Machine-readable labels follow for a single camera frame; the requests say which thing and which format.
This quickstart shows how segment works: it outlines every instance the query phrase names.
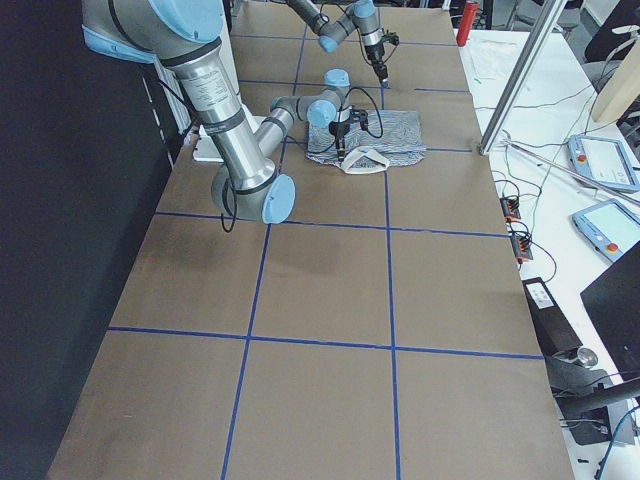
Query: white table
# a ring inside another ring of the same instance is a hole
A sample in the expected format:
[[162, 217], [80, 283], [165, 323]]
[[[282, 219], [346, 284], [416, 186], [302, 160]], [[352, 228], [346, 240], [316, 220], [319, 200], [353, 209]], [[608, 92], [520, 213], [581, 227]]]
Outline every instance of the white table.
[[[467, 46], [460, 49], [482, 131], [493, 113], [490, 108], [496, 106], [527, 36], [526, 32], [473, 30]], [[560, 34], [553, 34], [534, 66], [525, 90], [516, 105], [554, 103], [579, 92], [588, 85], [587, 77], [564, 38]], [[563, 143], [570, 134], [585, 131], [589, 109], [594, 99], [593, 89], [587, 88], [574, 98], [555, 106], [535, 109], [516, 108], [512, 111], [504, 129], [510, 133], [513, 140], [532, 145]], [[601, 124], [589, 121], [589, 130], [600, 126]], [[593, 135], [624, 140], [615, 124], [593, 132]], [[558, 164], [569, 166], [569, 155], [564, 146], [547, 146], [530, 150], [548, 159], [555, 157]], [[630, 149], [628, 153], [637, 164]], [[549, 169], [548, 166], [540, 165], [540, 162], [512, 149], [508, 150], [506, 158], [515, 176], [537, 185], [541, 184]], [[494, 148], [490, 154], [490, 161], [496, 180], [504, 178], [497, 173], [502, 172], [508, 179], [519, 185], [522, 193], [537, 193], [537, 189], [533, 186], [509, 176], [504, 148]], [[504, 185], [504, 182], [497, 184], [499, 192]], [[506, 192], [514, 193], [513, 187], [508, 186]], [[533, 219], [534, 197], [528, 196], [521, 199], [520, 212], [523, 222], [530, 228], [535, 223], [534, 241], [546, 248], [558, 264], [557, 274], [547, 284], [548, 288], [583, 344], [597, 353], [600, 359], [597, 368], [613, 373], [617, 369], [587, 316], [580, 298], [580, 292], [609, 266], [609, 262], [582, 237], [569, 218], [571, 214], [608, 198], [610, 197], [607, 194], [601, 192], [594, 194], [593, 189], [581, 187], [567, 174], [558, 169], [552, 169], [544, 182], [535, 222]], [[634, 213], [640, 214], [637, 208], [633, 208], [624, 201], [622, 203]], [[523, 264], [521, 277], [528, 279], [540, 276], [545, 280], [550, 277], [553, 264], [545, 253], [536, 247], [533, 248], [534, 261]], [[612, 380], [614, 383], [621, 381], [619, 377], [613, 377]], [[576, 479], [592, 479], [597, 463], [601, 460], [607, 445], [603, 443], [579, 446], [573, 441], [569, 431], [565, 431], [565, 439]], [[589, 463], [578, 463], [577, 458], [587, 459]], [[640, 443], [637, 440], [635, 447], [617, 446], [614, 449], [603, 478], [640, 479]]]

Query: red cylinder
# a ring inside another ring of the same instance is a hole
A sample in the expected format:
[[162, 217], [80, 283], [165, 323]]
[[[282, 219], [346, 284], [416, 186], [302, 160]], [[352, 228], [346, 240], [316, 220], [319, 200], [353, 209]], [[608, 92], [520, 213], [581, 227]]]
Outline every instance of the red cylinder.
[[467, 0], [462, 13], [462, 20], [458, 27], [458, 36], [456, 37], [459, 47], [464, 47], [467, 44], [467, 38], [469, 38], [469, 32], [476, 19], [476, 13], [478, 13], [478, 2], [476, 0]]

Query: gray robot arm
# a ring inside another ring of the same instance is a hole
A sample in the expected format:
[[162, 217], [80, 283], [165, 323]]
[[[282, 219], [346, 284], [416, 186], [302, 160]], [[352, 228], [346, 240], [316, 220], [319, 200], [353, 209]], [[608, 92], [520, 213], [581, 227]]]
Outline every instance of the gray robot arm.
[[327, 53], [335, 51], [357, 29], [367, 59], [380, 85], [388, 86], [389, 74], [384, 60], [384, 44], [389, 42], [397, 46], [399, 38], [395, 33], [385, 33], [380, 27], [378, 9], [373, 5], [373, 0], [358, 0], [346, 6], [342, 16], [334, 23], [331, 23], [329, 17], [321, 13], [310, 0], [286, 1], [313, 33], [318, 35], [318, 43]]
[[280, 223], [295, 187], [267, 157], [295, 120], [320, 127], [341, 120], [350, 109], [348, 76], [331, 71], [319, 95], [277, 99], [254, 134], [220, 60], [223, 14], [215, 0], [83, 0], [83, 30], [98, 53], [146, 63], [157, 56], [172, 70], [224, 160], [212, 183], [216, 205], [233, 217]]

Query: towel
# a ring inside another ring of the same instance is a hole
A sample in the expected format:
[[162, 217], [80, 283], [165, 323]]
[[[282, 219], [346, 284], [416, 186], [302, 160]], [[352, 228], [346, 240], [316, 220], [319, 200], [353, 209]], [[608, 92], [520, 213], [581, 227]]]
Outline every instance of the towel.
[[[374, 135], [380, 135], [380, 126], [375, 110], [368, 110], [369, 130]], [[346, 154], [359, 146], [370, 146], [389, 159], [392, 167], [404, 167], [418, 163], [424, 157], [427, 146], [422, 143], [420, 133], [420, 115], [416, 111], [380, 110], [380, 117], [384, 132], [382, 138], [373, 138], [367, 132], [360, 130], [357, 124], [345, 135]], [[309, 125], [309, 141], [307, 158], [317, 163], [340, 167], [333, 135], [327, 128]], [[372, 168], [376, 166], [367, 158], [354, 165], [358, 168]]]

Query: cardboard table surface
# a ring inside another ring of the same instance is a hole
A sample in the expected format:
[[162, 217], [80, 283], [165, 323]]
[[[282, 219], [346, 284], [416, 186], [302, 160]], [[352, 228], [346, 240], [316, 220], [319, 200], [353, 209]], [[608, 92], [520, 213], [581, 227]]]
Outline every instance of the cardboard table surface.
[[254, 114], [341, 67], [418, 110], [429, 152], [348, 176], [285, 142], [289, 221], [230, 235], [217, 166], [179, 159], [51, 480], [572, 478], [448, 15], [381, 21], [405, 42], [384, 91], [357, 37], [327, 55], [286, 6], [244, 5]]

